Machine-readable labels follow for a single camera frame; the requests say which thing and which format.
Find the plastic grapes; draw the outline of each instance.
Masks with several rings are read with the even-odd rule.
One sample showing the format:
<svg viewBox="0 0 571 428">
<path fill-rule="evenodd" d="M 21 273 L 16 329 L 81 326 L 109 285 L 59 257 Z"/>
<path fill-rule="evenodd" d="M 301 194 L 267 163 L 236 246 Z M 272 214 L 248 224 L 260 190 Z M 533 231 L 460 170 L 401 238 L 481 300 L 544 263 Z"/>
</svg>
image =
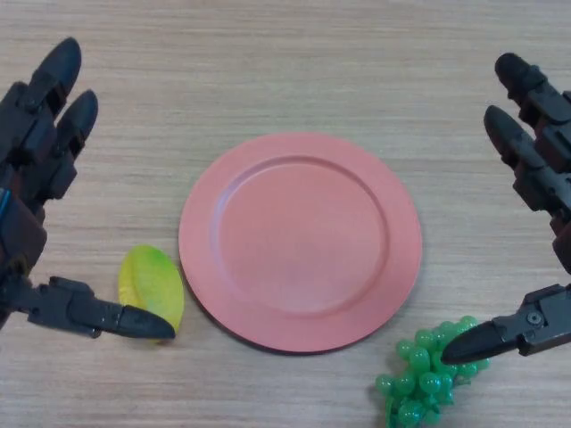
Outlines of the plastic grapes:
<svg viewBox="0 0 571 428">
<path fill-rule="evenodd" d="M 453 389 L 470 383 L 488 368 L 489 359 L 457 366 L 441 361 L 444 347 L 477 324 L 474 317 L 465 316 L 458 323 L 445 321 L 433 329 L 420 329 L 413 341 L 396 344 L 396 352 L 407 368 L 400 375 L 381 374 L 375 380 L 377 390 L 386 399 L 386 428 L 437 424 L 441 406 L 454 404 Z"/>
</svg>

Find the wooden table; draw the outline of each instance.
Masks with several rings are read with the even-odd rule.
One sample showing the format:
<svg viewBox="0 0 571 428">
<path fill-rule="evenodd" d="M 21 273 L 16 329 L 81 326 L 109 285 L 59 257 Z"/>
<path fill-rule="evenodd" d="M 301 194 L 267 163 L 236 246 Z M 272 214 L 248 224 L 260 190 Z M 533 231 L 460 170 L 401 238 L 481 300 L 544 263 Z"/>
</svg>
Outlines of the wooden table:
<svg viewBox="0 0 571 428">
<path fill-rule="evenodd" d="M 511 313 L 567 275 L 545 214 L 511 190 L 482 117 L 515 112 L 493 73 L 514 51 L 571 87 L 565 0 L 0 0 L 0 81 L 27 79 L 60 39 L 82 45 L 74 94 L 100 116 L 33 272 L 86 281 L 116 299 L 137 243 L 178 257 L 192 183 L 254 136 L 318 130 L 382 158 L 405 182 L 425 257 L 406 305 L 371 337 L 311 358 L 270 355 L 222 333 L 187 296 L 167 347 L 97 341 L 29 325 L 0 333 L 0 425 L 11 427 L 377 427 L 370 386 L 393 345 L 465 314 Z M 493 361 L 458 390 L 441 427 L 564 426 L 571 347 Z"/>
</svg>

